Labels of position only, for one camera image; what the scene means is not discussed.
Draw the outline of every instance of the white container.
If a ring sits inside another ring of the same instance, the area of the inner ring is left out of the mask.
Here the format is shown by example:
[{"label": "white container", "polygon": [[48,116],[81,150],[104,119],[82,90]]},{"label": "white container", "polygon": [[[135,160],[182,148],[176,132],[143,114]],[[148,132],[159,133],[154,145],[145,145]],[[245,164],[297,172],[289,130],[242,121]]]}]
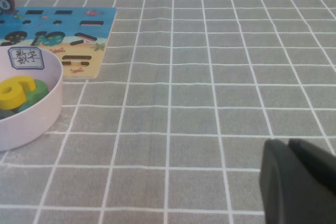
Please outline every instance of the white container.
[{"label": "white container", "polygon": [[62,108],[63,66],[57,56],[40,49],[43,70],[15,69],[8,53],[13,47],[0,47],[0,82],[15,76],[31,76],[47,83],[49,94],[25,111],[0,120],[0,151],[22,146],[41,136],[54,124]]}]

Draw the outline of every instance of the green wooden piece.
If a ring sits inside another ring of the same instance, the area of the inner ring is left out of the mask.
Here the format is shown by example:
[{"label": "green wooden piece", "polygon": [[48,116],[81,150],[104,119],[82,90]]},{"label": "green wooden piece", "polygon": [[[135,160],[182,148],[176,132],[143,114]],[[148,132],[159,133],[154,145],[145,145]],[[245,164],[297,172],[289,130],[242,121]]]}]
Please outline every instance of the green wooden piece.
[{"label": "green wooden piece", "polygon": [[41,80],[34,80],[34,81],[35,81],[36,89],[34,91],[25,92],[26,102],[18,108],[17,112],[24,111],[27,108],[33,106],[35,103],[42,100],[42,98],[45,97],[49,93],[48,86],[45,82]]},{"label": "green wooden piece", "polygon": [[0,120],[8,118],[12,115],[15,115],[15,113],[12,110],[0,110]]}]

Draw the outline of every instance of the yellow number piece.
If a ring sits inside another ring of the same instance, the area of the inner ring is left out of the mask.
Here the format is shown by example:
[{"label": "yellow number piece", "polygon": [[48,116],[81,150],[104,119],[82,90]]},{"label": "yellow number piece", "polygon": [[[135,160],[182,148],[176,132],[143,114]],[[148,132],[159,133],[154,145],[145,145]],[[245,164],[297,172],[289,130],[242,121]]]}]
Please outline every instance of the yellow number piece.
[{"label": "yellow number piece", "polygon": [[0,83],[0,110],[11,110],[26,101],[25,91],[36,89],[34,78],[16,76]]}]

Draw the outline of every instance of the blue puzzle board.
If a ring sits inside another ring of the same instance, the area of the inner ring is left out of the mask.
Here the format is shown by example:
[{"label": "blue puzzle board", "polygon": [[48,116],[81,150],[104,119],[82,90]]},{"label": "blue puzzle board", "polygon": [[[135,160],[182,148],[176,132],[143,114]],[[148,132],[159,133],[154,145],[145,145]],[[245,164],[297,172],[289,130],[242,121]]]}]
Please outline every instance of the blue puzzle board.
[{"label": "blue puzzle board", "polygon": [[65,79],[93,79],[107,47],[116,8],[19,7],[0,15],[1,46],[37,46],[55,53]]}]

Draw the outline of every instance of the white round box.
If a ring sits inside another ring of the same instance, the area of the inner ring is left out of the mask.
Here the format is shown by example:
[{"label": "white round box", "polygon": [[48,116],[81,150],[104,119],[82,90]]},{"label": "white round box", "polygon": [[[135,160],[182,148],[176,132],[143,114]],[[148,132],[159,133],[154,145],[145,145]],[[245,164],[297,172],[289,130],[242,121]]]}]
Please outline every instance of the white round box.
[{"label": "white round box", "polygon": [[[26,48],[22,52],[39,51],[42,61],[38,56],[34,63],[29,58],[25,61],[9,56],[11,51],[14,54],[14,50],[20,48]],[[25,69],[25,66],[32,68],[28,62],[37,65],[42,62],[44,68]],[[41,136],[54,124],[62,108],[63,66],[52,52],[36,47],[0,47],[0,82],[15,76],[31,76],[44,81],[49,94],[25,111],[0,120],[0,151],[22,146]]]}]

